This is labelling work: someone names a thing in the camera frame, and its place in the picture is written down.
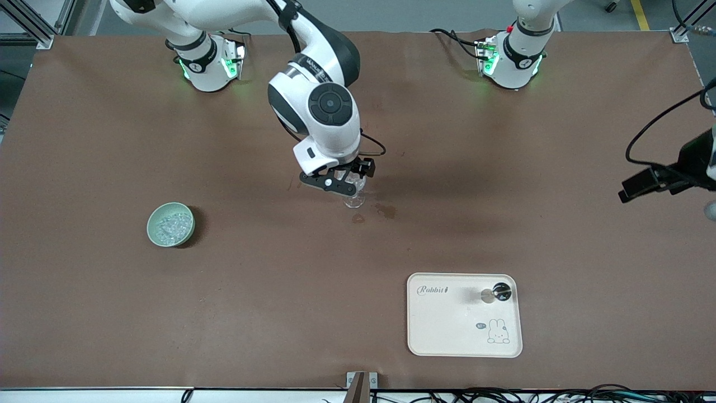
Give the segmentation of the steel jigger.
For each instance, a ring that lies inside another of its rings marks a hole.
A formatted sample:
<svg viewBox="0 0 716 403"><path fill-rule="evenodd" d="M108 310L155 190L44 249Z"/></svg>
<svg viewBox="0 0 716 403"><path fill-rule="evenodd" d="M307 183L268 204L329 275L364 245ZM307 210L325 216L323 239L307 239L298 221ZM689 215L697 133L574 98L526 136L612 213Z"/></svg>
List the steel jigger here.
<svg viewBox="0 0 716 403"><path fill-rule="evenodd" d="M507 302L512 298L512 288L508 283L499 282L494 284L492 288L486 288L481 291L481 301L483 303Z"/></svg>

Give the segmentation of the arm base connector panel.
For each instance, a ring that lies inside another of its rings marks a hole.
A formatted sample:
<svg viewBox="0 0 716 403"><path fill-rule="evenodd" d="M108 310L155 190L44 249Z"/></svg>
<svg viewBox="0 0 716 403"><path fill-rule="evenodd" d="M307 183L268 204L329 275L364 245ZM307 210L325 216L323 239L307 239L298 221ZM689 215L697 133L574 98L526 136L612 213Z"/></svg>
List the arm base connector panel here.
<svg viewBox="0 0 716 403"><path fill-rule="evenodd" d="M223 39L222 67L225 69L228 79L240 79L245 57L245 43Z"/></svg>

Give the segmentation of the clear wine glass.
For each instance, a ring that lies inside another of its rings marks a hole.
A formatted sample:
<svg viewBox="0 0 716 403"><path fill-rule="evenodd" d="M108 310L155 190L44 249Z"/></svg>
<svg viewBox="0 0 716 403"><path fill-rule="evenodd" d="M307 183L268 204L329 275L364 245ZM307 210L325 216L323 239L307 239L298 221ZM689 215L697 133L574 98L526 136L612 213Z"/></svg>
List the clear wine glass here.
<svg viewBox="0 0 716 403"><path fill-rule="evenodd" d="M360 208L365 203L365 185L368 180L367 176L361 177L355 172L337 171L337 178L350 184L355 189L355 194L351 197L343 197L343 203L351 209Z"/></svg>

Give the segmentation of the pile of clear ice cubes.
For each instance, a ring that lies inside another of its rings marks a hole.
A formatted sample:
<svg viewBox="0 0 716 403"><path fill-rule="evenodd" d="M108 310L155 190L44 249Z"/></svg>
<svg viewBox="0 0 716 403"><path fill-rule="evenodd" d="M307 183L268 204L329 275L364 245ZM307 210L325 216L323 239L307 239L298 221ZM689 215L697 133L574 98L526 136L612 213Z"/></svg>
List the pile of clear ice cubes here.
<svg viewBox="0 0 716 403"><path fill-rule="evenodd" d="M154 237L160 245L176 245L189 235L194 220L187 213L174 213L160 219L154 227Z"/></svg>

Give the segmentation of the brown table mat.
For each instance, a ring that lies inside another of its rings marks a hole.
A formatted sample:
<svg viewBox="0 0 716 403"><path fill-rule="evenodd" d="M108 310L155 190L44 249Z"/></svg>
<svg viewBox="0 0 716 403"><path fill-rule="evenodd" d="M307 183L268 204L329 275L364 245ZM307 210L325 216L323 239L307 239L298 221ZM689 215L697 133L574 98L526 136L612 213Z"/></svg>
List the brown table mat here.
<svg viewBox="0 0 716 403"><path fill-rule="evenodd" d="M701 86L685 44L560 32L514 92L442 36L348 36L387 148L357 210L298 182L266 94L284 36L217 93L156 36L34 56L0 145L0 387L716 390L713 194L618 197L627 143ZM158 247L170 202L194 234ZM521 354L412 354L414 273L514 278Z"/></svg>

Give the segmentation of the pale green bowl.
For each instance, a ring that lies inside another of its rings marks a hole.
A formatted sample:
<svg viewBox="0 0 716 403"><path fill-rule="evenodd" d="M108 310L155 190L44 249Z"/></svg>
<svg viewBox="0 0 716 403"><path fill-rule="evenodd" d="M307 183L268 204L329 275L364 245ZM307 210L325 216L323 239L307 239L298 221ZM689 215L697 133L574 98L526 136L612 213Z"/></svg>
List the pale green bowl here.
<svg viewBox="0 0 716 403"><path fill-rule="evenodd" d="M174 214L174 213L187 213L187 214L189 214L189 215L192 217L192 219L194 220L194 224L192 225L192 229L190 230L189 235L187 235L187 237L186 237L184 240L179 241L178 244L176 244L176 245L169 245L169 246L160 245L160 244L158 243L158 241L156 240L156 238L154 237L154 227L156 226L156 223L157 223L160 219L162 219L162 218L165 217L165 216ZM178 247L178 246L181 246L182 244L184 244L185 242L187 242L187 240L190 239L190 237L194 234L194 230L195 230L195 217L194 217L194 214L192 213L192 210L191 210L187 205L184 205L184 204L179 203L179 202L166 203L166 204L163 204L163 205L159 206L158 208L156 208L156 209L151 213L151 215L150 215L150 217L149 217L149 219L148 219L148 222L147 222L147 226L146 226L146 232L147 232L148 239L151 240L151 242L152 242L154 245L157 245L158 247Z"/></svg>

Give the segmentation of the cream rabbit print tray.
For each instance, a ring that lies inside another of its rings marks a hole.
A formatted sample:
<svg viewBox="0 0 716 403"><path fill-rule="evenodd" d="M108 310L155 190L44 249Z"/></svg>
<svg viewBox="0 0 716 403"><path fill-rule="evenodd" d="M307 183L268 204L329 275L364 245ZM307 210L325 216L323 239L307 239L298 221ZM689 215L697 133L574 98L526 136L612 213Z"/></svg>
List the cream rabbit print tray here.
<svg viewBox="0 0 716 403"><path fill-rule="evenodd" d="M504 282L507 302L481 301ZM506 274L414 273L407 283L407 344L425 357L514 359L522 352L517 285Z"/></svg>

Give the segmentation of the aluminium frame profile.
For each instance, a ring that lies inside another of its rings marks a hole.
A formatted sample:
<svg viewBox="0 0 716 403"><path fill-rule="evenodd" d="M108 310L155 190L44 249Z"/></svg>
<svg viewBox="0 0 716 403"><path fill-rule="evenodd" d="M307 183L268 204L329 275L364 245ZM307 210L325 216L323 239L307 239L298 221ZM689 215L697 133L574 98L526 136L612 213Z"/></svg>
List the aluminium frame profile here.
<svg viewBox="0 0 716 403"><path fill-rule="evenodd" d="M673 16L677 25L670 28L674 43L688 43L691 36L716 39L716 22L708 23L706 16L716 13L716 0L695 0L690 11L680 11L680 0L670 0Z"/></svg>
<svg viewBox="0 0 716 403"><path fill-rule="evenodd" d="M0 44L50 49L65 34L77 0L0 0Z"/></svg>

